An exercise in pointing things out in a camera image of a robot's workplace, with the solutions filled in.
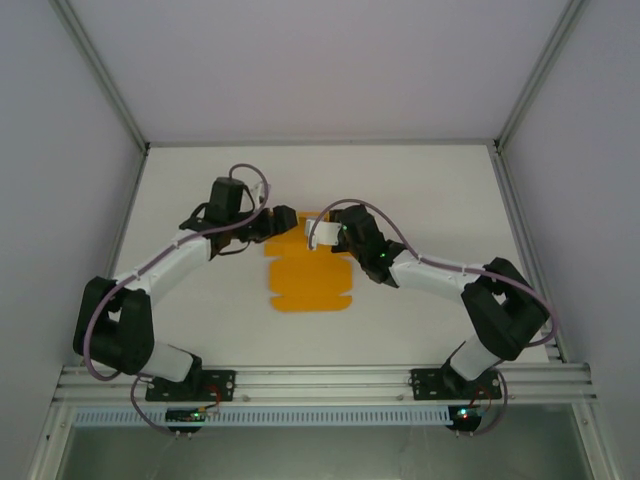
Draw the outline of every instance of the cable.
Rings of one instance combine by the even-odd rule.
[[[182,245],[184,245],[185,243],[187,243],[187,242],[189,242],[189,241],[191,241],[193,239],[196,239],[196,238],[199,238],[199,237],[203,237],[205,235],[211,235],[213,233],[222,233],[222,232],[227,232],[229,230],[234,230],[236,228],[243,227],[243,226],[247,225],[248,223],[252,222],[254,219],[256,219],[258,217],[258,215],[260,215],[262,210],[264,210],[264,208],[265,208],[265,206],[267,204],[267,201],[269,200],[269,183],[267,182],[267,177],[265,177],[264,174],[257,167],[254,167],[253,165],[250,165],[248,163],[238,163],[238,164],[232,166],[229,169],[229,177],[233,177],[233,172],[236,171],[238,168],[248,168],[250,170],[253,170],[254,172],[256,172],[258,174],[258,176],[260,177],[260,180],[262,180],[262,184],[264,185],[264,199],[263,199],[262,203],[260,203],[258,209],[255,212],[253,212],[250,216],[245,218],[244,220],[242,220],[240,222],[237,222],[237,223],[234,223],[232,225],[226,225],[224,227],[210,228],[210,229],[207,229],[207,230],[203,230],[202,232],[194,232],[191,235],[186,235],[185,237],[182,237],[175,244],[172,244],[172,245],[168,246],[167,248],[165,248],[162,252],[160,252],[158,255],[156,255],[154,258],[152,258],[146,265],[141,267],[137,272],[137,276],[144,275],[149,270],[151,270],[153,267],[155,267],[158,263],[160,263],[167,255],[169,255],[175,249],[180,248]],[[100,315],[102,314],[102,311],[107,306],[107,304],[113,299],[113,297],[120,290],[122,290],[124,287],[129,285],[131,282],[136,280],[137,276],[136,275],[131,275],[131,276],[125,278],[124,280],[122,280],[115,287],[113,287],[104,296],[104,298],[102,300],[100,300],[100,303],[98,303],[98,306],[96,307],[95,311],[93,312],[93,315],[91,315],[91,319],[89,320],[89,323],[87,325],[87,331],[85,332],[84,341],[83,341],[83,345],[82,345],[82,354],[83,354],[83,357],[84,357],[84,363],[85,363],[85,365],[87,367],[87,370],[89,370],[89,373],[91,374],[91,376],[94,377],[97,380],[100,380],[100,381],[103,381],[103,382],[108,382],[108,381],[113,380],[114,378],[116,378],[118,375],[120,375],[120,372],[116,371],[116,372],[112,373],[111,375],[106,375],[105,376],[105,375],[102,375],[101,373],[99,373],[95,369],[95,367],[93,365],[93,361],[91,360],[91,356],[90,356],[91,337],[93,336],[93,330],[94,330],[94,328],[96,326],[96,323],[98,322],[98,319],[100,318]]]
[[[151,420],[146,413],[144,413],[142,411],[142,409],[140,408],[140,405],[138,405],[138,401],[136,400],[136,387],[138,386],[138,384],[140,383],[140,381],[142,380],[143,377],[146,378],[147,376],[146,375],[138,375],[135,378],[135,380],[131,384],[131,391],[129,393],[129,399],[131,400],[131,405],[133,405],[133,409],[136,411],[136,413],[138,415],[140,415],[140,418],[142,418],[144,423],[149,425],[151,428],[153,428],[158,433],[161,433],[163,435],[167,435],[169,437],[188,437],[188,438],[191,438],[191,435],[189,433],[186,433],[186,432],[175,432],[174,433],[171,430],[169,430],[167,427],[163,427],[162,425],[158,425],[153,420]],[[220,413],[221,397],[220,397],[220,391],[218,390],[218,387],[216,387],[215,385],[207,385],[207,388],[216,394],[216,403],[212,403],[211,405],[207,405],[206,407],[203,407],[204,410],[208,410],[209,408],[217,407],[217,409],[218,409],[217,412]]]
[[[549,312],[549,322],[551,323],[551,331],[547,335],[545,335],[543,338],[541,338],[540,340],[536,340],[535,342],[530,342],[529,344],[527,344],[527,347],[536,347],[538,345],[543,345],[543,344],[547,343],[549,340],[551,340],[552,338],[554,338],[556,336],[556,334],[558,333],[558,316],[555,313],[554,308],[551,306],[551,304],[544,297],[542,297],[542,295],[540,295],[534,289],[532,289],[531,287],[529,287],[527,285],[524,285],[524,284],[522,284],[520,282],[517,282],[516,280],[513,280],[513,279],[511,279],[509,277],[505,277],[504,275],[500,275],[499,273],[488,272],[488,271],[482,270],[480,268],[463,268],[463,267],[459,267],[457,265],[449,265],[449,264],[446,264],[446,263],[438,262],[436,260],[431,260],[429,258],[425,258],[425,257],[421,256],[418,253],[418,251],[411,246],[411,244],[409,243],[407,238],[400,231],[400,228],[398,228],[398,226],[393,222],[393,220],[391,220],[391,218],[389,218],[387,216],[386,213],[384,213],[382,210],[380,210],[375,205],[372,205],[369,202],[365,202],[364,200],[358,200],[358,199],[355,199],[355,198],[345,198],[345,199],[333,202],[331,205],[329,205],[324,210],[322,210],[322,212],[320,212],[318,214],[318,216],[316,218],[316,221],[313,223],[313,225],[311,226],[311,230],[309,231],[309,241],[308,241],[309,249],[313,249],[313,247],[311,245],[311,241],[313,239],[313,234],[316,231],[316,227],[318,226],[318,223],[324,218],[324,216],[327,213],[329,213],[329,211],[332,208],[334,208],[334,207],[336,207],[338,205],[341,205],[343,203],[356,203],[356,204],[364,205],[365,207],[370,208],[371,210],[376,212],[378,215],[380,215],[389,224],[389,226],[393,229],[393,231],[396,232],[396,235],[398,235],[398,237],[400,238],[400,240],[402,241],[404,246],[407,248],[407,250],[411,253],[411,255],[413,255],[421,263],[424,263],[424,264],[429,265],[431,267],[439,268],[441,270],[447,270],[447,271],[450,271],[450,272],[459,272],[459,273],[465,273],[466,272],[466,273],[470,273],[470,274],[473,274],[473,275],[482,275],[484,277],[488,277],[488,278],[491,278],[493,280],[497,280],[499,282],[511,285],[512,287],[515,287],[515,288],[523,291],[524,293],[530,295],[531,297],[533,297],[538,303],[540,303],[547,310],[547,312]]]
[[[161,425],[158,425],[157,423],[155,423],[153,420],[151,420],[146,413],[144,413],[142,411],[142,409],[140,408],[140,406],[138,405],[138,401],[136,400],[136,387],[138,386],[138,383],[140,382],[140,380],[142,379],[141,376],[137,376],[136,379],[133,381],[133,383],[131,384],[131,391],[129,393],[129,399],[131,400],[131,405],[133,405],[133,409],[137,412],[138,415],[140,415],[140,418],[142,418],[142,420],[144,420],[144,423],[146,423],[147,425],[149,425],[151,428],[153,428],[156,432],[161,433],[163,435],[167,435],[169,437],[181,437],[181,436],[186,436],[183,433],[180,432],[176,432],[173,433],[171,430],[169,430],[166,427],[163,427]]]
[[[479,435],[484,435],[486,433],[489,433],[491,430],[496,428],[500,424],[500,422],[502,422],[502,419],[507,413],[507,406],[509,404],[509,389],[507,388],[507,381],[504,379],[504,375],[500,370],[494,367],[492,367],[491,370],[493,370],[498,374],[498,378],[500,378],[500,381],[502,382],[502,408],[500,409],[498,414],[494,417],[494,419],[491,421],[491,423],[486,427],[481,428],[480,430],[476,430],[475,432],[459,432],[465,437],[477,437]]]
[[[207,405],[206,407],[204,407],[204,410],[209,410],[210,408],[213,407],[217,407],[216,408],[216,414],[220,413],[220,401],[222,399],[222,396],[220,395],[220,390],[218,390],[218,387],[216,387],[215,385],[207,385],[206,386],[207,390],[212,391],[213,393],[216,394],[216,403],[212,403],[210,405]]]
[[[486,395],[486,397],[489,399],[489,405],[484,409],[485,412],[488,412],[489,409],[491,408],[491,402],[492,402],[492,398],[491,398],[491,394],[489,393],[489,390],[487,390],[484,386],[482,385],[478,385],[476,387],[476,391],[473,394],[473,399],[471,400],[471,403],[469,404],[469,406],[467,408],[475,408],[473,406],[473,404],[476,402],[476,400],[479,400],[478,395],[480,394],[480,392],[484,392],[484,394]]]
[[[251,195],[251,190],[249,190],[249,187],[247,187],[245,185],[244,186],[244,191],[247,192],[247,195],[249,196],[249,200],[251,200],[251,211],[255,212],[255,210],[256,210],[256,202],[253,199],[253,195]]]

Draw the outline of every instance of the metal frame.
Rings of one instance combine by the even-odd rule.
[[[498,135],[497,146],[500,153],[507,147],[529,108],[531,108],[540,88],[542,88],[549,72],[555,65],[560,52],[567,43],[588,3],[589,0],[569,0],[565,5],[515,105],[511,109],[507,121]]]
[[[504,152],[500,153],[496,146],[489,148],[489,155],[493,163],[498,187],[502,195],[502,201],[507,211],[509,224],[516,240],[518,255],[520,256],[523,269],[527,274],[532,286],[542,293],[546,298],[552,300],[552,295],[544,278],[540,260],[538,258],[530,229],[522,210],[518,191],[513,183],[511,170],[508,162],[505,161]],[[568,351],[566,343],[562,339],[562,326],[556,335],[558,351],[561,353],[563,361],[571,359],[571,352]],[[612,451],[614,445],[611,434],[605,427],[599,404],[587,405],[585,402],[574,402],[573,413],[582,444],[587,455],[587,460],[596,480],[620,480],[622,479],[622,468],[620,459]]]
[[[50,0],[60,21],[86,61],[111,107],[142,154],[140,170],[131,186],[131,197],[109,257],[110,270],[116,264],[122,240],[133,208],[135,196],[149,149],[149,143],[136,124],[104,62],[92,45],[86,30],[68,0]],[[551,71],[558,55],[583,13],[588,0],[568,0],[553,32],[534,65],[516,104],[497,140],[316,140],[267,142],[157,142],[154,147],[205,146],[278,146],[278,145],[487,145],[498,186],[509,217],[518,253],[533,286],[543,295],[552,295],[546,286],[531,232],[527,225],[517,190],[513,184],[504,149],[526,116],[537,93]],[[502,365],[514,404],[571,404],[576,429],[597,480],[622,478],[618,459],[611,451],[608,430],[602,420],[587,365],[563,363],[571,358],[562,338],[548,346],[550,364]],[[238,367],[236,400],[230,408],[317,408],[318,406],[377,408],[420,405],[437,407],[452,402],[414,402],[407,384],[412,366],[379,367]],[[129,404],[131,378],[119,377],[110,384],[97,384],[82,367],[63,369],[53,403],[38,442],[29,471],[30,480],[55,479],[64,461],[66,445],[78,409],[98,407],[109,410]],[[144,401],[143,408],[149,408]]]
[[[147,140],[144,138],[133,115],[131,115],[129,107],[127,107],[122,95],[118,91],[98,51],[91,43],[91,39],[87,35],[73,7],[67,0],[49,0],[49,3],[67,30],[78,52],[80,52],[80,55],[85,60],[89,70],[93,74],[93,78],[95,78],[96,83],[100,86],[111,108],[113,108],[113,111],[118,116],[120,123],[122,123],[123,127],[127,130],[140,152],[145,153],[148,147]]]

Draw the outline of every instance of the robotic arm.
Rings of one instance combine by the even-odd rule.
[[[311,234],[315,220],[308,220]],[[329,222],[318,222],[311,245],[332,245],[332,252],[348,251],[367,276],[394,288],[417,288],[462,304],[476,334],[458,347],[441,368],[442,382],[454,396],[494,365],[515,360],[549,318],[533,297],[512,285],[466,271],[484,270],[528,286],[513,264],[495,258],[488,265],[464,266],[428,257],[431,263],[458,265],[460,272],[430,266],[392,240],[385,240],[365,206],[329,212]]]
[[[243,182],[231,177],[218,178],[209,201],[199,205],[180,225],[167,248],[150,261],[113,279],[95,277],[91,280],[82,297],[73,340],[75,352],[84,353],[91,318],[106,299],[108,302],[90,335],[91,359],[128,375],[147,375],[183,383],[187,390],[185,397],[189,396],[189,390],[192,393],[197,390],[201,383],[201,359],[155,341],[152,308],[193,270],[217,255],[225,255],[223,249],[232,240],[260,243],[297,225],[296,212],[284,205],[272,210],[263,209],[257,215],[253,211],[241,211],[245,193],[255,208],[253,197]],[[238,228],[211,232],[221,230],[217,227],[242,223],[252,215],[255,216],[253,220]],[[113,294],[116,285],[123,284],[126,287]]]

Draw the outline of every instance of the white table surface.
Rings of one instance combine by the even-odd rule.
[[[167,244],[208,199],[214,179],[238,162],[263,170],[271,206],[317,211],[340,198],[361,198],[390,215],[422,252],[468,263],[501,256],[519,266],[484,146],[190,147],[151,149],[117,271]],[[257,181],[248,170],[237,176]],[[192,273],[156,306],[156,338],[207,365],[324,366],[442,363],[473,334],[461,305],[377,285],[355,263],[346,310],[278,312],[269,302],[271,261],[262,246],[251,246]],[[536,347],[517,361],[548,359]]]

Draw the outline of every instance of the black mounting plate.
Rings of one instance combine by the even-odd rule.
[[[487,370],[476,380],[468,382],[460,395],[456,396],[444,385],[442,378],[442,369],[440,368],[414,368],[411,370],[411,378],[409,384],[413,389],[414,400],[484,400],[487,395],[479,386],[484,387],[491,395],[492,400],[502,398],[502,390],[500,389],[500,381],[498,374],[491,370]]]
[[[164,378],[154,378],[147,386],[145,400],[147,402],[204,402],[216,401],[215,391],[210,387],[214,385],[219,394],[220,402],[233,401],[233,393],[236,388],[235,370],[202,370],[202,381],[195,393],[186,393],[180,384],[165,380]]]

